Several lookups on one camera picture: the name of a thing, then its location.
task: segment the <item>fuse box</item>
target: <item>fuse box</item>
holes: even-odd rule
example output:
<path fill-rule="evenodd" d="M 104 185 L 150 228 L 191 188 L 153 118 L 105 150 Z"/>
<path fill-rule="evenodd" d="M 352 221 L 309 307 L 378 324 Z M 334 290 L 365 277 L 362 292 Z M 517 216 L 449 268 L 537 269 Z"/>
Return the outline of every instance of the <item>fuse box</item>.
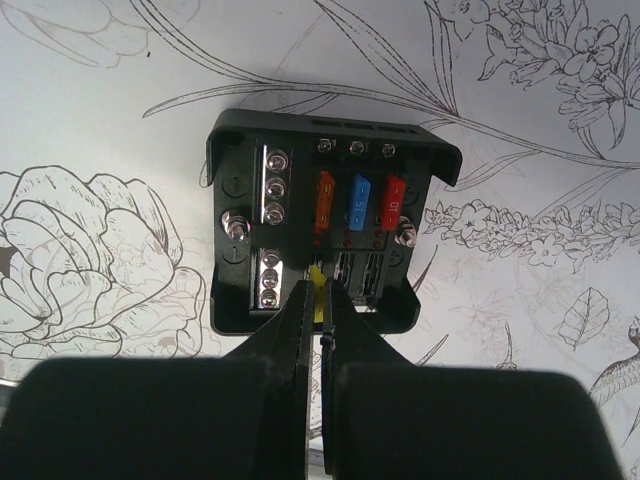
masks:
<path fill-rule="evenodd" d="M 416 322 L 406 275 L 431 177 L 455 185 L 462 156 L 418 126 L 232 109 L 207 140 L 214 187 L 211 325 L 245 335 L 297 281 L 344 284 L 378 333 Z"/>

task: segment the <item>wallpaper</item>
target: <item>wallpaper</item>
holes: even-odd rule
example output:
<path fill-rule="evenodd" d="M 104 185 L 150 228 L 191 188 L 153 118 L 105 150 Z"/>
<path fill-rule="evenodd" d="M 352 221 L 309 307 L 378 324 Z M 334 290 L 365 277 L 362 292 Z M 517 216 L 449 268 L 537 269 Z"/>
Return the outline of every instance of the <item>wallpaper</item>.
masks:
<path fill-rule="evenodd" d="M 205 140 L 225 108 L 420 124 L 431 186 L 387 336 L 419 365 L 577 378 L 640 475 L 640 5 L 0 0 L 0 377 L 220 355 Z M 319 435 L 314 356 L 312 435 Z"/>

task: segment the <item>line drawing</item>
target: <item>line drawing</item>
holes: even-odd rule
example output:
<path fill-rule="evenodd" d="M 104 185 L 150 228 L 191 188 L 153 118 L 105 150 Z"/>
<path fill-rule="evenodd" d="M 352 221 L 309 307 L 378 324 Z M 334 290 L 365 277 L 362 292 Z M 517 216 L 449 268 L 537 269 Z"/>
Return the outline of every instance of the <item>line drawing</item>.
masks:
<path fill-rule="evenodd" d="M 156 0 L 169 12 L 175 28 L 182 28 L 200 9 L 200 0 Z M 147 50 L 153 30 L 123 0 L 84 0 L 68 5 L 57 2 L 0 0 L 7 23 L 45 48 L 89 67 L 114 68 L 122 57 Z"/>
<path fill-rule="evenodd" d="M 438 290 L 435 285 L 427 279 L 427 273 L 431 269 L 431 265 L 433 265 L 433 260 L 436 258 L 436 254 L 438 253 L 438 245 L 436 245 L 435 250 L 433 251 L 433 255 L 431 259 L 427 263 L 427 266 L 424 267 L 424 270 L 420 274 L 420 276 L 412 283 L 411 288 L 417 294 L 420 291 L 426 291 L 426 293 L 431 296 L 434 300 L 438 300 Z"/>
<path fill-rule="evenodd" d="M 425 21 L 431 32 L 431 62 L 435 83 L 428 84 L 384 35 L 361 16 L 336 0 L 314 0 L 318 8 L 345 35 L 373 71 L 397 93 L 352 85 L 320 84 L 279 80 L 235 66 L 193 42 L 152 0 L 130 0 L 139 15 L 171 48 L 192 62 L 239 83 L 187 93 L 166 100 L 143 117 L 228 95 L 281 92 L 308 94 L 307 100 L 290 106 L 290 111 L 316 110 L 339 96 L 361 98 L 400 106 L 425 114 L 426 128 L 456 124 L 521 149 L 497 158 L 461 178 L 448 191 L 461 191 L 479 185 L 516 162 L 545 154 L 563 161 L 600 167 L 590 179 L 592 195 L 604 185 L 640 167 L 640 162 L 605 157 L 596 145 L 592 127 L 609 119 L 613 146 L 624 136 L 626 110 L 640 108 L 640 48 L 636 48 L 640 29 L 631 32 L 630 19 L 623 15 L 617 26 L 590 19 L 584 0 L 526 2 L 469 2 L 457 10 L 456 2 L 424 2 Z M 570 131 L 578 136 L 586 153 L 563 151 L 499 131 L 490 125 L 463 117 L 457 109 L 452 78 L 453 55 L 450 28 L 460 41 L 466 41 L 469 28 L 484 26 L 491 48 L 479 81 L 489 81 L 498 68 L 512 69 L 512 80 L 524 87 L 556 81 L 555 88 L 567 95 L 559 106 L 561 115 L 573 115 Z"/>
<path fill-rule="evenodd" d="M 512 319 L 511 309 L 506 305 L 509 296 L 499 295 L 497 290 L 478 300 L 472 291 L 470 305 L 458 305 L 449 308 L 449 312 L 464 317 L 467 321 L 460 330 L 465 341 L 478 346 L 483 360 L 496 364 L 502 358 L 502 351 L 508 347 L 505 338 L 505 325 Z"/>
<path fill-rule="evenodd" d="M 579 214 L 570 211 L 571 203 L 545 209 L 533 217 L 475 199 L 462 207 L 425 210 L 425 234 L 445 229 L 444 241 L 469 249 L 479 249 L 488 260 L 516 256 L 529 265 L 553 267 L 560 258 L 573 263 L 573 273 L 586 260 L 601 262 L 614 255 L 622 245 L 640 245 L 640 208 L 621 203 L 601 202 L 582 205 Z"/>
<path fill-rule="evenodd" d="M 634 317 L 629 326 L 629 341 L 638 348 L 635 355 L 609 365 L 591 387 L 591 397 L 598 407 L 603 406 L 623 388 L 640 381 L 640 318 Z"/>
<path fill-rule="evenodd" d="M 576 348 L 596 337 L 609 322 L 609 300 L 599 290 L 589 287 L 582 292 L 564 316 L 558 335 Z"/>
<path fill-rule="evenodd" d="M 448 338 L 449 338 L 449 334 L 446 334 L 444 337 L 442 337 L 442 339 L 440 339 L 440 341 L 436 343 L 433 346 L 433 348 L 425 354 L 424 357 L 422 357 L 420 360 L 418 360 L 415 363 L 416 367 L 425 366 L 434 357 L 434 355 L 438 353 L 438 350 L 442 348 L 442 346 L 444 345 L 444 343 L 447 341 Z"/>
<path fill-rule="evenodd" d="M 518 365 L 513 362 L 513 340 L 511 339 L 511 329 L 509 324 L 504 324 L 505 332 L 507 333 L 507 356 L 505 359 L 496 366 L 497 370 L 518 370 Z"/>
<path fill-rule="evenodd" d="M 629 470 L 629 480 L 638 480 L 639 467 L 640 467 L 640 458 L 636 458 L 636 461 L 633 462 L 633 466 Z"/>
<path fill-rule="evenodd" d="M 0 377 L 56 355 L 194 356 L 206 283 L 157 193 L 61 166 L 0 172 Z"/>

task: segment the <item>flower drawing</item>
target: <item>flower drawing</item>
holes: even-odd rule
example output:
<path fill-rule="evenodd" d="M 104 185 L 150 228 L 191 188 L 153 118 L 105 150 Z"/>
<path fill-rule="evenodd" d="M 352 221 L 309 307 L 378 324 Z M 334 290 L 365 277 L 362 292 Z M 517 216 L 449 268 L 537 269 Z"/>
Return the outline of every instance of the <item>flower drawing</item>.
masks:
<path fill-rule="evenodd" d="M 487 228 L 485 218 L 489 215 L 488 208 L 479 208 L 476 210 L 472 204 L 466 205 L 460 212 L 458 218 L 452 225 L 453 232 L 460 232 L 461 237 L 467 240 L 474 232 L 482 232 Z"/>
<path fill-rule="evenodd" d="M 0 367 L 20 379 L 56 355 L 200 351 L 205 284 L 139 180 L 61 167 L 0 174 Z"/>
<path fill-rule="evenodd" d="M 564 250 L 562 245 L 556 245 L 554 235 L 547 235 L 544 242 L 541 240 L 534 240 L 531 242 L 531 248 L 534 254 L 529 258 L 529 264 L 535 266 L 546 265 L 547 267 L 553 267 L 558 260 L 558 255 Z"/>
<path fill-rule="evenodd" d="M 598 67 L 613 60 L 613 43 L 618 39 L 618 31 L 608 25 L 598 32 L 595 28 L 584 28 L 578 33 L 575 49 L 577 53 L 567 61 L 564 72 L 579 75 L 581 82 L 587 82 Z"/>
<path fill-rule="evenodd" d="M 178 29 L 193 18 L 200 0 L 155 4 Z M 122 57 L 143 52 L 151 31 L 131 2 L 122 0 L 80 0 L 73 7 L 64 2 L 0 0 L 0 11 L 18 32 L 91 67 L 115 67 Z"/>
<path fill-rule="evenodd" d="M 576 273 L 587 259 L 600 262 L 624 244 L 640 245 L 640 208 L 626 203 L 602 208 L 597 202 L 573 214 L 561 205 L 533 220 L 477 199 L 437 209 L 440 213 L 425 211 L 425 234 L 440 230 L 442 240 L 477 248 L 489 260 L 518 255 L 529 265 L 553 267 L 567 257 Z"/>
<path fill-rule="evenodd" d="M 475 25 L 489 20 L 489 7 L 483 0 L 435 0 L 443 19 L 453 22 L 456 35 L 466 40 Z"/>

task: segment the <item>empty fuse slot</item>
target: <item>empty fuse slot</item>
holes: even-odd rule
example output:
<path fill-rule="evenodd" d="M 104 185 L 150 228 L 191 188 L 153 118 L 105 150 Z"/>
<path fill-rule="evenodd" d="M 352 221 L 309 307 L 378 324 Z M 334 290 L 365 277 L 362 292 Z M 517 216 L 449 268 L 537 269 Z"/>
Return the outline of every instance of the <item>empty fuse slot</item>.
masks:
<path fill-rule="evenodd" d="M 349 228 L 360 232 L 364 229 L 364 221 L 367 216 L 367 205 L 369 204 L 369 193 L 371 183 L 359 173 L 353 180 L 351 189 L 351 199 L 349 204 Z"/>
<path fill-rule="evenodd" d="M 382 254 L 370 253 L 367 255 L 367 263 L 362 274 L 362 295 L 365 297 L 375 295 L 382 272 Z"/>
<path fill-rule="evenodd" d="M 353 253 L 343 252 L 338 255 L 338 261 L 333 272 L 333 278 L 337 282 L 342 283 L 347 289 L 351 281 L 351 272 L 353 270 Z"/>
<path fill-rule="evenodd" d="M 382 194 L 380 225 L 383 230 L 395 230 L 400 219 L 400 209 L 406 184 L 395 175 L 388 175 Z"/>
<path fill-rule="evenodd" d="M 335 191 L 336 181 L 323 170 L 320 172 L 318 182 L 318 199 L 316 200 L 316 221 L 315 226 L 320 230 L 329 228 L 329 217 L 331 216 L 331 204 Z"/>

